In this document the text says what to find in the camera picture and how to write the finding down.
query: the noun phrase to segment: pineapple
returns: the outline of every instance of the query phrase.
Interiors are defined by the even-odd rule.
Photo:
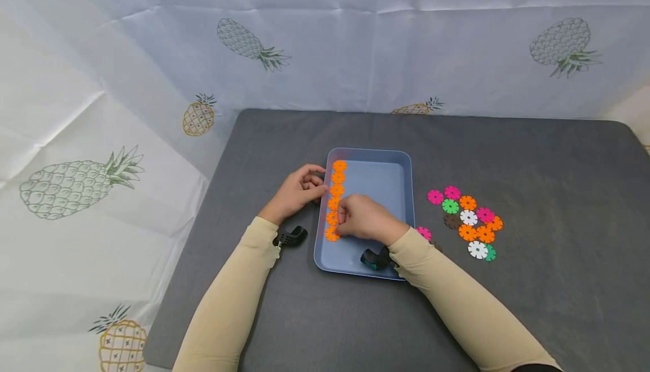
[[[137,322],[124,320],[131,305],[118,305],[108,316],[101,316],[89,330],[99,337],[99,366],[103,372],[140,372],[144,369],[142,350],[147,332]]]
[[[106,197],[114,184],[133,189],[131,181],[144,172],[137,166],[142,159],[137,150],[125,154],[123,146],[105,165],[86,160],[44,167],[20,185],[20,197],[38,218],[58,220],[78,213]]]
[[[544,30],[530,44],[530,55],[539,64],[557,64],[551,77],[572,76],[576,72],[586,72],[590,64],[600,64],[595,60],[596,51],[585,51],[591,39],[587,22],[580,17],[568,17]]]
[[[228,18],[223,18],[217,24],[217,36],[228,49],[236,54],[262,61],[265,70],[282,71],[282,66],[288,65],[285,60],[291,59],[291,57],[283,55],[282,50],[275,50],[274,47],[265,49],[260,39],[256,38],[250,30]]]
[[[208,132],[214,124],[214,95],[197,94],[196,102],[191,104],[183,115],[183,131],[191,137],[199,137]]]
[[[416,115],[427,115],[431,110],[440,110],[445,105],[444,102],[436,98],[429,97],[427,103],[418,103],[411,104],[410,106],[397,108],[391,112],[391,114],[416,114]]]

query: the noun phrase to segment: tray rim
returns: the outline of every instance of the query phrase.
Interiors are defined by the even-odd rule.
[[[325,171],[325,177],[324,177],[324,180],[323,180],[323,182],[324,182],[325,184],[329,184],[329,183],[330,183],[330,176],[332,175],[332,170],[330,170],[330,167],[331,167],[331,165],[332,165],[333,162],[330,162],[330,157],[332,157],[332,154],[333,154],[335,151],[338,151],[338,150],[352,150],[352,151],[386,151],[386,152],[398,153],[398,154],[402,154],[402,155],[405,155],[405,156],[406,156],[406,158],[408,159],[408,163],[409,163],[409,172],[408,172],[408,173],[405,173],[405,177],[407,176],[407,178],[408,178],[408,182],[411,183],[411,206],[412,206],[413,211],[414,211],[414,212],[413,212],[413,220],[414,220],[414,223],[413,223],[413,224],[409,224],[409,225],[411,225],[412,227],[414,227],[414,226],[415,226],[415,197],[414,197],[414,189],[413,189],[413,160],[411,159],[411,156],[410,156],[409,154],[407,154],[405,151],[402,151],[402,150],[392,150],[392,149],[368,149],[368,148],[334,148],[334,149],[330,150],[330,152],[329,152],[328,155],[327,155],[327,161],[326,161],[326,166],[325,166],[325,170],[326,170],[326,171]],[[316,238],[315,238],[315,240],[314,240],[314,253],[313,253],[314,263],[316,264],[317,268],[320,269],[320,270],[324,270],[325,272],[330,272],[330,273],[351,274],[351,275],[353,275],[353,276],[360,276],[360,277],[368,277],[368,278],[376,278],[376,279],[387,279],[388,281],[399,281],[399,282],[403,282],[403,281],[405,281],[404,278],[401,278],[401,277],[399,277],[399,276],[396,276],[396,277],[388,277],[388,276],[383,276],[383,275],[379,275],[379,274],[376,275],[376,276],[372,276],[372,275],[368,275],[368,274],[359,274],[359,273],[345,272],[345,271],[342,271],[342,270],[326,269],[326,268],[323,268],[323,267],[320,265],[320,263],[319,263],[319,261],[317,260],[317,257],[316,257],[316,255],[317,255],[317,249],[318,249],[318,241],[321,240],[321,239],[324,239],[325,236],[321,235],[321,233],[318,232],[318,229],[319,229],[320,226],[321,226],[321,221],[324,221],[324,218],[323,218],[323,214],[322,214],[322,213],[323,213],[323,211],[325,211],[325,212],[327,211],[326,209],[325,209],[325,210],[322,209],[322,207],[324,206],[324,204],[326,204],[326,198],[329,200],[329,198],[330,198],[330,197],[329,197],[329,194],[325,194],[325,195],[323,195],[323,196],[320,198],[320,208],[318,208],[318,224],[317,224],[317,230],[316,230]]]

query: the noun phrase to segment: left hand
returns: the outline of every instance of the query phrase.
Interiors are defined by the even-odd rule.
[[[304,165],[291,173],[257,216],[279,226],[308,202],[318,202],[328,188],[315,173],[324,172],[325,169],[318,165]]]

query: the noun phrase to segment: beige sleeve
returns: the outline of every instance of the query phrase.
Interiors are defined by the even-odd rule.
[[[423,292],[481,371],[512,371],[555,359],[508,309],[411,228],[389,247],[399,276]]]
[[[174,372],[237,371],[269,270],[278,226],[256,217],[223,265],[185,333]]]

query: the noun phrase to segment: table surface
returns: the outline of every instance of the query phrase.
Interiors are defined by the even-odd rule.
[[[148,363],[171,368],[187,326],[245,227],[303,163],[336,147],[413,160],[415,221],[512,311],[565,370],[637,371],[650,350],[650,158],[611,121],[247,110],[240,114],[151,328]],[[497,259],[479,261],[429,189],[456,185],[500,215]],[[474,370],[408,283],[326,273],[307,228],[269,275],[243,371]]]

